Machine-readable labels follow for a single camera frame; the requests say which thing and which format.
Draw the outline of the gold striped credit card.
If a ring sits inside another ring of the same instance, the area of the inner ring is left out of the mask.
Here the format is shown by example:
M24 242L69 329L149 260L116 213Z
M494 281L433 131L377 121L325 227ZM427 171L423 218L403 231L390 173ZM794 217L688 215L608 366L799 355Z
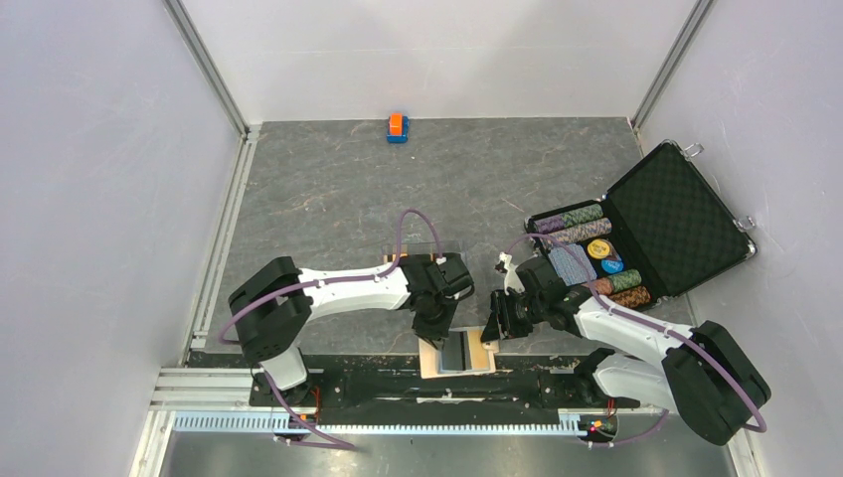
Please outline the gold striped credit card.
M488 350L481 341L481 335L482 332L479 330L466 332L466 350L472 371L488 370L490 368Z

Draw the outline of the beige leather card holder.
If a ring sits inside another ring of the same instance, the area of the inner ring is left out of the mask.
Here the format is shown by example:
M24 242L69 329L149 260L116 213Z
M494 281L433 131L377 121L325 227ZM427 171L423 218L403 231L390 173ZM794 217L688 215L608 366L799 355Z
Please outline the beige leather card holder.
M497 339L484 341L480 327L457 328L436 345L419 339L420 374L424 380L481 376L496 372Z

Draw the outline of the black and yellow credit cards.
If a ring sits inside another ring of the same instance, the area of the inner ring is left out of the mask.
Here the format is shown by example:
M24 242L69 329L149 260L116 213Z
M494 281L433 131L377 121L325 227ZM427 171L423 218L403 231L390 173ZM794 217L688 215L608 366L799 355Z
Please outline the black and yellow credit cards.
M406 256L408 256L408 255L409 255L409 254L408 254L407 252L405 252L405 251L402 251L402 252L400 252L400 253L396 253L396 252L394 252L394 253L388 253L388 254L385 254L385 255L384 255L384 263L393 262L393 261L395 261L396 259L401 259L401 258L404 258L404 257L406 257Z

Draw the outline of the clear acrylic card box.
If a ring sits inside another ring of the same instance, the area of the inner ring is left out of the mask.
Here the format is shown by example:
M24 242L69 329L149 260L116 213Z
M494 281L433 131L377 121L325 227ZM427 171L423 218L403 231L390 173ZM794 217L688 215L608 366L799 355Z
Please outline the clear acrylic card box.
M467 251L464 247L464 242L460 240L441 240L436 241L417 241L402 243L401 246L384 245L381 248L382 262L384 262L384 255L388 253L407 252L409 255L429 255L432 259L438 257L441 251L444 255L458 254L463 260L467 260Z

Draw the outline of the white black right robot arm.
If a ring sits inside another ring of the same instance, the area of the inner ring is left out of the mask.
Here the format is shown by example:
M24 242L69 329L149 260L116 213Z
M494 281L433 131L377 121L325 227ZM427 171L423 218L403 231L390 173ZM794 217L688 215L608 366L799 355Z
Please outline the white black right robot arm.
M630 398L678 414L704 440L724 445L743 428L766 430L760 409L771 388L722 325L658 320L567 285L544 257L515 265L501 253L503 286L492 293L487 340L529 335L535 325L601 342L575 369L574 390L587 405Z

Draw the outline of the blue patterned playing card deck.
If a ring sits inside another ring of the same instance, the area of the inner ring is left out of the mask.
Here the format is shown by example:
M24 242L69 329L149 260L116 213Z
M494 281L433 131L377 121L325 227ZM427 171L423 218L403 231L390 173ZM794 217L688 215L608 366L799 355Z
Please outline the blue patterned playing card deck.
M597 274L585 250L578 244L553 247L548 258L555 272L568 286L596 280Z

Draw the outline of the green blue poker chip stack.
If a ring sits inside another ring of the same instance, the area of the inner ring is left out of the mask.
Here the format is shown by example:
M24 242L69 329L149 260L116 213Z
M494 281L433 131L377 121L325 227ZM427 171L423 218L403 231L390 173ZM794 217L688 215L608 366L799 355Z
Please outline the green blue poker chip stack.
M548 234L574 226L597 221L603 217L600 204L590 204L578 209L561 212L542 219L534 219L533 225L537 233Z

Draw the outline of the blue round chip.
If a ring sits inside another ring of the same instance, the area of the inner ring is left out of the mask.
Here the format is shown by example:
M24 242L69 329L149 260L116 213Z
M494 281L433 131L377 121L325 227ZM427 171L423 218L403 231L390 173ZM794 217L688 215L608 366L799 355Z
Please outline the blue round chip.
M625 264L619 256L602 259L600 266L607 274L616 274L625 271Z

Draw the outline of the yellow dealer button chip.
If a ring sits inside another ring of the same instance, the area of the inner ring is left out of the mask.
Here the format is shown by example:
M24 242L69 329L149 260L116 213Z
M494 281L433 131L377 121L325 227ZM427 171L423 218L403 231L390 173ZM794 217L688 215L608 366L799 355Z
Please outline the yellow dealer button chip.
M612 244L604 238L595 238L586 247L587 254L596 260L603 260L614 256Z

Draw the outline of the purple poker chip stack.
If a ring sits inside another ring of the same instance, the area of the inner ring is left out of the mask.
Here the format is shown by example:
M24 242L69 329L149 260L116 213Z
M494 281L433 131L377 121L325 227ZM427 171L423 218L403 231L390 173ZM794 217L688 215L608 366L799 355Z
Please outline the purple poker chip stack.
M536 223L536 227L540 234L554 237L559 242L576 243L608 235L612 230L612 223L608 218L574 225L566 225L562 220L553 220Z

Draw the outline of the brown poker chip stack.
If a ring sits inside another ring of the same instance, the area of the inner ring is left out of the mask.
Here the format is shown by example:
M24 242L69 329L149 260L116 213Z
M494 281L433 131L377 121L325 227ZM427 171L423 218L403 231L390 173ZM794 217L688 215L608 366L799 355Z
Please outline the brown poker chip stack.
M653 301L652 294L643 284L641 273L636 269L628 269L599 278L593 285L598 294L630 309L648 306Z

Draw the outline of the orange and blue toy car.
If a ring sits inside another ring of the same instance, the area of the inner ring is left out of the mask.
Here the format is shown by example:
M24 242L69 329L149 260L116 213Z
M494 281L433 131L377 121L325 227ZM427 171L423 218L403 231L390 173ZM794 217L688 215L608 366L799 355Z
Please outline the orange and blue toy car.
M409 140L409 118L400 113L394 112L388 117L386 140L391 144L404 144Z

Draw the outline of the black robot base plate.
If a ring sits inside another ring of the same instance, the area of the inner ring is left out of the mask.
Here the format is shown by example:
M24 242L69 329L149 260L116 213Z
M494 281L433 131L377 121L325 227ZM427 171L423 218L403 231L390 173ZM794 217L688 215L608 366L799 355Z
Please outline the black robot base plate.
M308 355L307 381L283 397L321 424L549 423L561 409L604 414L640 406L599 397L575 368L580 356L502 356L496 372L424 380L411 355Z

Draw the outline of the aluminium frame post right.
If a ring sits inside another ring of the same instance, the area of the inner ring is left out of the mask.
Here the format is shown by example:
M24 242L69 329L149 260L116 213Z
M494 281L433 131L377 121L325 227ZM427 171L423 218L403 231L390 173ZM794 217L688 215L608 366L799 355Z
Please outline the aluminium frame post right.
M699 30L716 4L717 2L715 0L697 0L694 2L649 88L629 120L632 130L636 134L641 131L643 125L654 111L659 99L677 72Z

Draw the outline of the aluminium frame post left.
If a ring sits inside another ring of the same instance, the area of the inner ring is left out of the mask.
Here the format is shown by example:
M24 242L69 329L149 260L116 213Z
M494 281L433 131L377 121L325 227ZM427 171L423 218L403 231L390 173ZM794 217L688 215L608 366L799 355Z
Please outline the aluminium frame post left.
M230 124L239 136L246 137L251 132L251 127L237 106L184 2L181 0L163 0L162 3Z

